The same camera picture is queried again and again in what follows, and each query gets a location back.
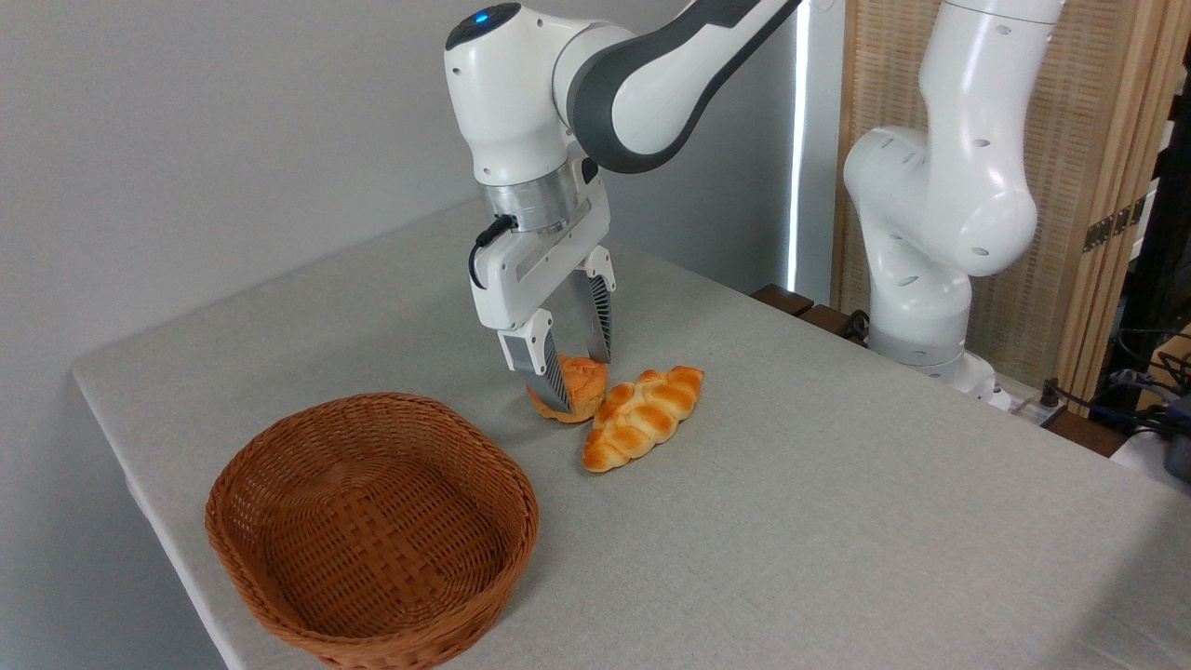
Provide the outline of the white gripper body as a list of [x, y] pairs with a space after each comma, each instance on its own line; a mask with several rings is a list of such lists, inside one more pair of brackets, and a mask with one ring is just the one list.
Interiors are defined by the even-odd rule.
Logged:
[[474, 259], [472, 292], [485, 327], [522, 327], [570, 273], [612, 283], [611, 256], [600, 246], [611, 223], [604, 179], [543, 177], [482, 190], [492, 215], [515, 220]]

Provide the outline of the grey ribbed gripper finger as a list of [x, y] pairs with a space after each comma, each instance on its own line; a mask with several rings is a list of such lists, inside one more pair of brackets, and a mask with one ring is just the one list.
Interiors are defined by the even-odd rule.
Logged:
[[525, 386], [545, 407], [570, 414], [569, 390], [565, 383], [559, 352], [551, 334], [553, 315], [536, 313], [518, 328], [499, 330], [501, 350], [509, 369], [520, 374]]
[[587, 327], [586, 347], [592, 361], [611, 362], [611, 294], [615, 271], [607, 248], [596, 246], [570, 273], [570, 293], [584, 313]]

